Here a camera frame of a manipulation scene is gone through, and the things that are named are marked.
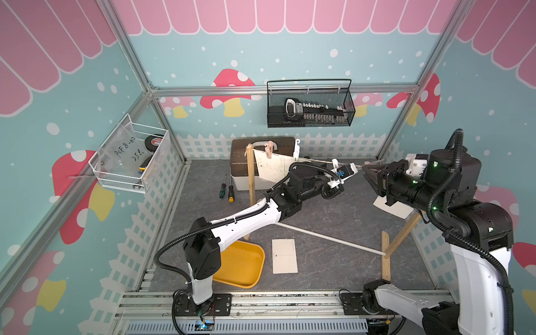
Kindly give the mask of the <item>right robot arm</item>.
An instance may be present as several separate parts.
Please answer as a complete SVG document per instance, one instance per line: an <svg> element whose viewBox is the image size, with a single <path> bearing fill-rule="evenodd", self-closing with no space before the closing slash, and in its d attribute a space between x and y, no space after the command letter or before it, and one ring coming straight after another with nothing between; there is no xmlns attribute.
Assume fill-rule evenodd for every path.
<svg viewBox="0 0 536 335"><path fill-rule="evenodd" d="M427 334L513 334L512 217L501 206L475 198L482 164L467 152L461 129L444 148L418 159L425 163L421 174L402 159L366 165L364 176L387 205L411 207L442 233L456 264L459 301L426 302L379 279L364 286L364 310L393 311Z"/></svg>

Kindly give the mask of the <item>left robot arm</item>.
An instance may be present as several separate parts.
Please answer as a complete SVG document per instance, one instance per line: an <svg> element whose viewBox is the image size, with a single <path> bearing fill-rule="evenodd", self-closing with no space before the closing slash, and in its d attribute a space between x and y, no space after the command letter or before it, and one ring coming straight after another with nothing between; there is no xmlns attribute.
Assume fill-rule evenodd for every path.
<svg viewBox="0 0 536 335"><path fill-rule="evenodd" d="M344 182L357 173L354 163L332 162L329 169L314 162L294 162L286 176L263 192L264 198L245 210L224 219L194 221L190 231L161 247L154 264L186 279L188 297L197 307L214 300L213 277L221 268L221 253L230 245L258 229L287 219L302 209L303 202L321 195L330 200L344 191ZM161 261L162 255L177 244L183 246L188 270Z"/></svg>

